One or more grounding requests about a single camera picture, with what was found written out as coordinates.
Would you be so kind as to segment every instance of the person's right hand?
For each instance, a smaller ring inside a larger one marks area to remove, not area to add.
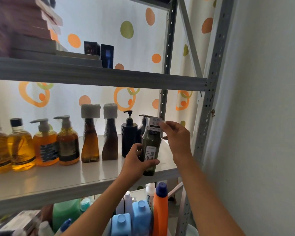
[[[161,122],[159,125],[167,134],[164,139],[168,140],[175,164],[178,166],[184,162],[186,158],[192,158],[190,132],[177,122],[166,121],[166,123]]]

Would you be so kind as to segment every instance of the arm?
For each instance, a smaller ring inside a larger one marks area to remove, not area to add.
[[[62,235],[101,236],[122,197],[137,182],[143,171],[159,164],[159,160],[141,162],[141,144],[134,144],[125,158],[119,176],[104,193]]]
[[[181,174],[200,235],[244,236],[217,194],[206,180],[190,150],[190,133],[182,125],[167,121],[160,124],[173,159]]]

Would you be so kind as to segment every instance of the hand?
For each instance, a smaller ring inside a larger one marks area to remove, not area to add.
[[[134,185],[142,176],[143,172],[153,166],[159,164],[159,160],[147,160],[147,161],[140,161],[138,156],[141,154],[142,144],[136,143],[133,144],[129,153],[125,158],[124,165],[122,166],[120,175],[125,179],[129,180],[131,186]]]
[[[192,158],[190,132],[177,122],[166,121],[166,123],[161,122],[159,125],[167,134],[163,138],[168,140],[175,164],[178,166],[186,160],[186,157]]]

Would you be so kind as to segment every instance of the metal shelf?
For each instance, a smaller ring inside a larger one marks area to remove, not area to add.
[[[205,78],[13,58],[0,58],[0,79],[187,91],[204,91],[206,84]]]
[[[103,136],[98,137],[102,152]],[[79,138],[80,150],[83,139]],[[119,175],[124,158],[121,156],[121,135],[118,135],[118,160],[62,166],[34,167],[23,172],[0,174],[0,215],[63,202],[75,198],[101,194]],[[130,190],[139,185],[178,177],[169,145],[163,140],[160,146],[154,176],[143,176]]]

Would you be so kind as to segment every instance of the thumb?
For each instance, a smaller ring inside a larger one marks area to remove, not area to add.
[[[164,122],[160,122],[159,126],[161,127],[161,130],[166,133],[166,135],[174,133],[173,129]]]
[[[144,161],[142,162],[142,168],[143,170],[147,170],[153,166],[156,166],[159,164],[159,160],[157,159],[154,159],[154,160],[147,160],[147,161]]]

